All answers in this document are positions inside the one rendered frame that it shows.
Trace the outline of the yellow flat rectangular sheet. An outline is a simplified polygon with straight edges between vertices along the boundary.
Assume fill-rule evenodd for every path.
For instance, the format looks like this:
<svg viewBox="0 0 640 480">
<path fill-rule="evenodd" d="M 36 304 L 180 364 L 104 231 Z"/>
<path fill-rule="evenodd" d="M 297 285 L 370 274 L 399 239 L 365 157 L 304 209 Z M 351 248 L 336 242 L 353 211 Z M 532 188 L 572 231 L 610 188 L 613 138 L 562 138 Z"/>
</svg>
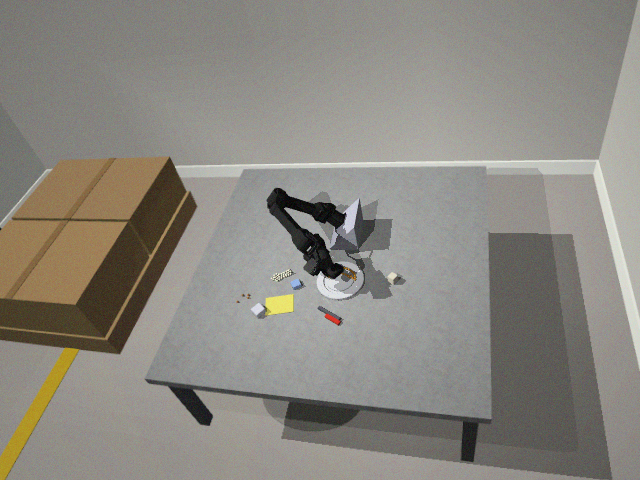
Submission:
<svg viewBox="0 0 640 480">
<path fill-rule="evenodd" d="M 266 298 L 265 316 L 294 312 L 294 294 Z"/>
</svg>

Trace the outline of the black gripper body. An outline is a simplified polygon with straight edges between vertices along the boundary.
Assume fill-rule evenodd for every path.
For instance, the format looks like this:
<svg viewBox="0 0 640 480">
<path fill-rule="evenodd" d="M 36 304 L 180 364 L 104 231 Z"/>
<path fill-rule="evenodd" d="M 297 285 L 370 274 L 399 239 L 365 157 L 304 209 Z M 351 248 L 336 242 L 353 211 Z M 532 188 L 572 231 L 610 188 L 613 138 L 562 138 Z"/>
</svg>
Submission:
<svg viewBox="0 0 640 480">
<path fill-rule="evenodd" d="M 308 260 L 311 259 L 311 258 L 308 258 L 306 255 L 303 255 L 303 258 L 307 262 Z M 335 263 L 334 265 L 333 264 L 334 263 L 332 262 L 332 265 L 329 268 L 324 270 L 327 271 L 327 274 L 329 277 L 331 277 L 332 279 L 336 279 L 344 271 L 344 268 L 338 263 Z"/>
</svg>

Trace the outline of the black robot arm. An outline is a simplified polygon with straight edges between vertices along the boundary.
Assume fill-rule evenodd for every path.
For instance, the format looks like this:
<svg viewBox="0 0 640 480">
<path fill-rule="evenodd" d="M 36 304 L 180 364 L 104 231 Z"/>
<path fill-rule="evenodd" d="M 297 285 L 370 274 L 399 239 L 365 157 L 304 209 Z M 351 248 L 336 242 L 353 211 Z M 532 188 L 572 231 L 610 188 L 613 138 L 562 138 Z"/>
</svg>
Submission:
<svg viewBox="0 0 640 480">
<path fill-rule="evenodd" d="M 290 197 L 281 188 L 275 188 L 266 201 L 270 214 L 275 216 L 290 233 L 296 248 L 308 258 L 311 258 L 303 269 L 310 275 L 317 276 L 321 271 L 320 269 L 329 268 L 332 265 L 332 259 L 326 249 L 323 238 L 317 233 L 312 234 L 307 229 L 301 228 L 284 208 L 287 207 L 310 214 L 315 221 L 324 224 L 329 222 L 335 229 L 344 223 L 346 213 L 342 214 L 337 211 L 336 206 L 332 203 L 318 202 L 313 204 Z M 310 246 L 311 249 L 307 252 Z"/>
</svg>

